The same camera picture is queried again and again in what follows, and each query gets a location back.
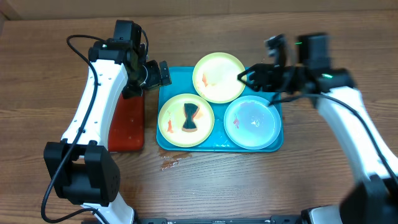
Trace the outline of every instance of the wooden table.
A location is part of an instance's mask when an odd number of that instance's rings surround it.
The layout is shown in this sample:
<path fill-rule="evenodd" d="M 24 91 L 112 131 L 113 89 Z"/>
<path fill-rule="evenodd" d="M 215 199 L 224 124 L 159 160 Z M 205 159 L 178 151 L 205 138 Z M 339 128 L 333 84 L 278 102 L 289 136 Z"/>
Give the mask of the wooden table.
<path fill-rule="evenodd" d="M 398 153 L 398 12 L 322 12 L 203 17 L 135 17 L 149 56 L 193 66 L 211 52 L 261 62 L 263 40 L 284 33 L 331 35 L 335 67 L 351 71 L 373 121 Z M 85 87 L 87 65 L 66 45 L 71 34 L 113 36 L 116 19 L 6 22 L 0 36 L 0 222 L 43 223 L 40 204 L 50 181 L 47 141 L 59 141 Z M 74 40 L 85 54 L 89 40 Z M 308 100 L 283 105 L 285 143 L 270 154 L 167 153 L 155 140 L 157 97 L 146 95 L 141 153 L 114 154 L 120 192 L 141 217 L 266 217 L 338 203 L 353 178 L 328 125 Z M 175 167 L 164 164 L 185 158 Z M 76 209 L 53 193 L 49 217 Z M 66 223 L 91 217 L 75 217 Z"/>

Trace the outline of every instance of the black cable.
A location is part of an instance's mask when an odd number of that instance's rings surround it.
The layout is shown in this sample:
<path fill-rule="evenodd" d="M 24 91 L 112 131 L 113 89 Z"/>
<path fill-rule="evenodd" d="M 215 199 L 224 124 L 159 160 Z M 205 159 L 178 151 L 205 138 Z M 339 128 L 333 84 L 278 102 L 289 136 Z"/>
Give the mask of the black cable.
<path fill-rule="evenodd" d="M 285 79 L 285 82 L 282 84 L 281 88 L 272 96 L 270 104 L 274 104 L 274 102 L 276 101 L 276 98 L 282 92 L 286 91 L 286 88 L 289 85 L 290 81 L 292 81 L 292 78 L 293 78 L 295 70 L 296 70 L 297 58 L 296 58 L 295 54 L 293 53 L 293 50 L 290 48 L 289 43 L 287 43 L 286 39 L 284 39 L 284 40 L 285 40 L 285 46 L 287 47 L 287 50 L 289 51 L 290 62 L 292 64 L 292 68 L 290 69 L 290 74 Z"/>
<path fill-rule="evenodd" d="M 361 115 L 352 107 L 350 107 L 349 105 L 347 105 L 346 103 L 344 103 L 341 100 L 338 100 L 334 97 L 328 96 L 328 95 L 322 95 L 322 94 L 302 94 L 299 96 L 291 96 L 288 98 L 284 98 L 281 100 L 276 100 L 275 102 L 273 102 L 273 104 L 275 103 L 286 103 L 286 102 L 292 102 L 295 100 L 298 100 L 300 98 L 325 98 L 331 101 L 334 101 L 335 103 L 338 103 L 339 105 L 345 107 L 347 110 L 349 110 L 351 113 L 353 113 L 355 115 L 355 117 L 357 117 L 359 119 L 359 121 L 362 123 L 362 125 L 364 126 L 369 138 L 371 139 L 373 146 L 377 152 L 377 155 L 380 157 L 381 162 L 383 163 L 384 167 L 386 168 L 386 170 L 388 171 L 388 174 L 391 176 L 391 179 L 394 181 L 394 184 L 396 185 L 396 189 L 395 191 L 398 190 L 398 178 L 395 175 L 394 171 L 392 171 L 391 167 L 389 166 L 389 164 L 387 163 L 386 158 L 384 157 L 383 153 L 381 152 L 379 146 L 377 145 L 376 140 L 374 139 L 374 136 L 372 135 L 371 130 L 369 129 L 369 127 L 367 126 L 365 120 L 361 117 Z"/>
<path fill-rule="evenodd" d="M 147 60 L 147 56 L 148 56 L 149 41 L 148 41 L 147 33 L 145 33 L 145 31 L 143 29 L 141 29 L 141 32 L 142 32 L 142 34 L 144 34 L 145 41 L 147 42 L 146 47 L 145 47 L 145 54 L 143 56 L 143 59 L 141 59 L 143 62 L 145 62 L 145 60 Z"/>
<path fill-rule="evenodd" d="M 74 46 L 72 46 L 72 44 L 70 43 L 70 39 L 72 39 L 72 38 L 77 38 L 77 37 L 79 37 L 79 38 L 88 38 L 88 39 L 95 39 L 95 40 L 99 40 L 99 41 L 105 43 L 105 40 L 103 40 L 103 39 L 101 39 L 101 38 L 98 38 L 98 37 L 93 37 L 93 36 L 90 36 L 90 35 L 71 35 L 71 36 L 69 36 L 69 37 L 67 38 L 67 44 L 68 44 L 68 46 L 69 46 L 77 55 L 79 55 L 79 56 L 88 64 L 88 66 L 91 68 L 91 71 L 93 71 L 93 75 L 94 75 L 94 90 L 93 90 L 93 96 L 91 97 L 90 104 L 88 105 L 88 108 L 87 108 L 86 115 L 85 115 L 85 117 L 83 118 L 83 121 L 81 122 L 81 126 L 80 126 L 79 129 L 78 129 L 78 132 L 77 132 L 77 134 L 76 134 L 76 137 L 75 137 L 75 139 L 73 140 L 72 144 L 70 145 L 69 150 L 68 150 L 67 153 L 64 155 L 64 157 L 63 157 L 63 159 L 62 159 L 60 165 L 58 166 L 57 170 L 55 171 L 54 176 L 53 176 L 52 179 L 51 179 L 51 182 L 50 182 L 49 186 L 47 187 L 47 190 L 45 191 L 44 198 L 43 198 L 43 201 L 42 201 L 41 214 L 42 214 L 42 218 L 43 218 L 44 221 L 46 221 L 46 222 L 48 222 L 48 223 L 58 223 L 58 222 L 62 222 L 62 221 L 64 221 L 64 220 L 67 220 L 67 219 L 69 219 L 69 218 L 71 218 L 71 217 L 74 217 L 75 215 L 78 215 L 78 214 L 80 214 L 80 213 L 89 212 L 89 211 L 90 211 L 90 212 L 93 212 L 93 214 L 97 214 L 97 215 L 99 216 L 99 218 L 102 220 L 103 223 L 109 224 L 109 223 L 106 221 L 105 217 L 104 217 L 102 214 L 100 214 L 100 212 L 98 212 L 98 210 L 95 209 L 95 208 L 83 208 L 83 209 L 80 209 L 80 210 L 75 211 L 75 212 L 73 212 L 73 213 L 71 213 L 71 214 L 69 214 L 69 215 L 66 215 L 66 216 L 64 216 L 64 217 L 62 217 L 62 218 L 58 218 L 58 219 L 55 219 L 55 220 L 49 219 L 49 218 L 46 216 L 46 214 L 45 214 L 45 206 L 46 206 L 46 204 L 47 204 L 47 200 L 49 199 L 49 196 L 50 196 L 50 192 L 51 192 L 51 190 L 52 190 L 52 187 L 54 186 L 54 183 L 55 183 L 55 181 L 57 180 L 57 177 L 60 175 L 60 172 L 61 172 L 62 168 L 64 167 L 64 165 L 65 165 L 65 164 L 67 163 L 67 161 L 69 160 L 69 157 L 70 157 L 70 154 L 71 154 L 72 151 L 73 151 L 73 148 L 76 146 L 76 144 L 77 144 L 77 142 L 78 142 L 78 140 L 79 140 L 81 134 L 83 133 L 84 127 L 85 127 L 85 125 L 86 125 L 86 123 L 87 123 L 87 119 L 88 119 L 88 117 L 89 117 L 89 115 L 90 115 L 91 109 L 93 108 L 94 101 L 95 101 L 95 97 L 96 97 L 96 94 L 97 94 L 97 89 L 98 89 L 98 76 L 97 76 L 97 72 L 95 71 L 94 66 L 91 64 L 91 62 L 90 62 L 84 55 L 82 55 L 82 54 L 81 54 Z"/>

